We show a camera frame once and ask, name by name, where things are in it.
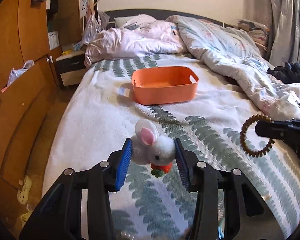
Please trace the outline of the grey curtain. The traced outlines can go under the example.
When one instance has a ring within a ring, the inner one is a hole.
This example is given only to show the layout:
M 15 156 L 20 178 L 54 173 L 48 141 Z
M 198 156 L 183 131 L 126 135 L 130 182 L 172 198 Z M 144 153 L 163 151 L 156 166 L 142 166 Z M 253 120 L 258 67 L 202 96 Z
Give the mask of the grey curtain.
M 243 18 L 268 27 L 270 64 L 300 63 L 300 0 L 244 0 Z

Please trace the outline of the cream croc sandal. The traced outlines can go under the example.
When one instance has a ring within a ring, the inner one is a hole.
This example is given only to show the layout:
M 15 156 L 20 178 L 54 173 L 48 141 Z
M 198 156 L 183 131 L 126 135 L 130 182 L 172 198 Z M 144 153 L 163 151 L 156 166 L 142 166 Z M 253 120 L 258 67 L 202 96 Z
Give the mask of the cream croc sandal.
M 26 224 L 26 222 L 29 220 L 29 217 L 32 215 L 33 211 L 30 210 L 27 213 L 24 213 L 20 216 L 20 220 L 21 220 L 21 227 L 23 228 Z
M 24 184 L 21 190 L 17 192 L 17 200 L 20 204 L 25 205 L 29 198 L 29 193 L 32 187 L 32 180 L 29 176 L 25 176 Z

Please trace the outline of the brown wooden wardrobe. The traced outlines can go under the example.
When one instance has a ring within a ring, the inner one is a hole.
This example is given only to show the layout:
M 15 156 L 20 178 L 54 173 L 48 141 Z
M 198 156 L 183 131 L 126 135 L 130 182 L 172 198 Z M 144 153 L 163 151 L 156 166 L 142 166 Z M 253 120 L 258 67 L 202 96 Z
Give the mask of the brown wooden wardrobe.
M 0 98 L 12 69 L 28 60 L 50 55 L 46 5 L 31 7 L 31 0 L 2 0 L 0 3 Z M 50 107 L 57 85 L 45 86 L 19 121 L 7 146 L 0 170 L 0 190 L 22 188 L 26 165 L 37 133 Z

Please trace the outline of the dark wooden headboard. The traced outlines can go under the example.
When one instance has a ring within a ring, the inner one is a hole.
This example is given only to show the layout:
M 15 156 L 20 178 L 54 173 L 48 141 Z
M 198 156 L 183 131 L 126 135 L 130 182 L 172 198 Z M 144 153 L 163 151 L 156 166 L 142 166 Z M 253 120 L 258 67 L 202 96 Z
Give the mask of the dark wooden headboard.
M 160 10 L 160 9 L 123 9 L 123 10 L 111 10 L 111 11 L 106 11 L 106 14 L 110 17 L 108 27 L 114 27 L 115 26 L 115 21 L 114 18 L 118 17 L 130 17 L 130 16 L 136 16 L 139 14 L 146 14 L 149 16 L 152 16 L 156 18 L 157 20 L 165 20 L 168 17 L 172 15 L 180 15 L 180 16 L 185 16 L 185 17 L 192 17 L 192 18 L 197 18 L 197 19 L 205 19 L 209 22 L 212 22 L 214 24 L 223 26 L 223 27 L 232 27 L 235 28 L 237 25 L 234 24 L 227 24 L 225 22 L 220 22 L 211 18 L 207 18 L 204 16 L 200 15 L 195 15 L 195 14 L 189 14 L 186 12 L 178 12 L 178 11 L 173 11 L 173 10 Z

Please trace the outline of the open wooden drawer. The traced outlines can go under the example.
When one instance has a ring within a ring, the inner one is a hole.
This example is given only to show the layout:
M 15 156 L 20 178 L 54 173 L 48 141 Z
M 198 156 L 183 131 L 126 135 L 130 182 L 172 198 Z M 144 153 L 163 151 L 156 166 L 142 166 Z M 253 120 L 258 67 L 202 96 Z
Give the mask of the open wooden drawer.
M 55 85 L 46 58 L 35 62 L 0 98 L 0 170 L 10 139 L 30 104 L 45 87 Z

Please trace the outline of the pink crumpled blanket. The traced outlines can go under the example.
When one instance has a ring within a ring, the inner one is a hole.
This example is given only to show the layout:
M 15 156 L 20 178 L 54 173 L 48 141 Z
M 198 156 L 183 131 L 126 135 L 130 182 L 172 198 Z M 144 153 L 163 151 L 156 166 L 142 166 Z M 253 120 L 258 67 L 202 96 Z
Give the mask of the pink crumpled blanket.
M 101 60 L 118 60 L 152 54 L 188 52 L 176 24 L 155 21 L 143 28 L 110 28 L 101 31 L 85 50 L 84 64 L 90 68 Z

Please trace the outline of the white pillow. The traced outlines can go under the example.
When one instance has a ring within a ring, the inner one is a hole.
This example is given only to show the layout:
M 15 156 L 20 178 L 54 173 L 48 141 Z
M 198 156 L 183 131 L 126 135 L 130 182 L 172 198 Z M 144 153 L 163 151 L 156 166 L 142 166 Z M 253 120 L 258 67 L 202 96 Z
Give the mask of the white pillow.
M 114 18 L 115 27 L 119 29 L 134 25 L 138 25 L 140 28 L 143 28 L 150 25 L 151 23 L 154 23 L 156 20 L 156 18 L 146 14 Z

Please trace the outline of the black and cream nightstand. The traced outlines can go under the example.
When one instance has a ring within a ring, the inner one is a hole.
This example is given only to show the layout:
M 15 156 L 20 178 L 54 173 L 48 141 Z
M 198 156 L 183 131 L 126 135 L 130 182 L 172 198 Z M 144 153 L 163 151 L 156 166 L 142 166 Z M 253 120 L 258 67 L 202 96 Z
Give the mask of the black and cream nightstand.
M 55 69 L 60 87 L 78 85 L 88 69 L 85 64 L 85 51 L 71 51 L 56 59 Z

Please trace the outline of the pale floral duvet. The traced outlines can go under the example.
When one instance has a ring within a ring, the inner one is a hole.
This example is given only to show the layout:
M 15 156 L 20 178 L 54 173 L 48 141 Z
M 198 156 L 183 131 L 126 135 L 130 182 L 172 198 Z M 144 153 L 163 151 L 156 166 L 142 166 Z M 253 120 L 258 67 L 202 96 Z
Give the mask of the pale floral duvet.
M 188 51 L 213 72 L 234 79 L 246 96 L 274 120 L 300 119 L 300 83 L 284 84 L 268 74 L 272 65 L 243 30 L 172 15 Z

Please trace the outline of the clear plastic bag hanging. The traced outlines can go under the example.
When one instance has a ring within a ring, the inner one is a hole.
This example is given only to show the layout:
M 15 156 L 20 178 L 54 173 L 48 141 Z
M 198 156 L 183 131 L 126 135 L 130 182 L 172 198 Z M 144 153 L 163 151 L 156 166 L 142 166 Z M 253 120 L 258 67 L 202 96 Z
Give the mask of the clear plastic bag hanging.
M 92 13 L 86 23 L 83 37 L 81 39 L 81 45 L 89 45 L 91 42 L 97 39 L 101 26 L 99 25 L 95 14 Z

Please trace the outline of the white plastic bag on drawer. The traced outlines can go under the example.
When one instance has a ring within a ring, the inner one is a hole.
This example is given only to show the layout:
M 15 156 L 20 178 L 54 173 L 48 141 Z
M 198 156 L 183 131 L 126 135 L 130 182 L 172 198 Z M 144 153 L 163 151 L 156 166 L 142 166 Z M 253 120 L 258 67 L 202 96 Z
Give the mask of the white plastic bag on drawer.
M 8 77 L 7 85 L 1 90 L 1 92 L 3 93 L 12 83 L 14 83 L 19 77 L 27 72 L 32 66 L 34 66 L 34 61 L 28 60 L 24 63 L 22 68 L 12 69 Z

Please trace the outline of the fern patterned bed sheet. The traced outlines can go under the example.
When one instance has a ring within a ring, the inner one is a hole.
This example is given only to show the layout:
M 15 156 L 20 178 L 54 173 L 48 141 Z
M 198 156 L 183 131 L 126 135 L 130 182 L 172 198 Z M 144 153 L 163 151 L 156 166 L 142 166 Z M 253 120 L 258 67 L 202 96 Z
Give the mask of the fern patterned bed sheet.
M 136 70 L 183 66 L 199 78 L 193 100 L 159 106 L 135 101 Z M 133 236 L 179 239 L 192 225 L 197 195 L 186 191 L 174 161 L 173 141 L 217 170 L 240 169 L 289 236 L 300 222 L 300 161 L 284 143 L 265 156 L 242 150 L 243 123 L 258 109 L 230 84 L 190 55 L 152 55 L 102 60 L 83 76 L 54 138 L 47 162 L 46 192 L 67 168 L 83 171 L 133 141 L 124 186 L 109 195 L 117 230 Z

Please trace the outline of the orange plastic basket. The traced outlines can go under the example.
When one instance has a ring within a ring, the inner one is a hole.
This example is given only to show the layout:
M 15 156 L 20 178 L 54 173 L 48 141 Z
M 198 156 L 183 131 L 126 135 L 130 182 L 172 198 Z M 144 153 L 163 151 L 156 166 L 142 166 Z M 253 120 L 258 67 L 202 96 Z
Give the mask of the orange plastic basket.
M 144 68 L 132 75 L 135 101 L 145 106 L 191 101 L 198 81 L 198 76 L 183 66 Z

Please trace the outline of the black clothes pile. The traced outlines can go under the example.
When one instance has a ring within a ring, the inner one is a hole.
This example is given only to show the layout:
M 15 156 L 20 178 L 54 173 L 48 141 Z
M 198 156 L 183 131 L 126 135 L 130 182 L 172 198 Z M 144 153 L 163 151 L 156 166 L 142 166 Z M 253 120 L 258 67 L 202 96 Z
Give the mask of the black clothes pile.
M 300 83 L 300 63 L 286 62 L 284 66 L 269 68 L 267 73 L 285 84 Z

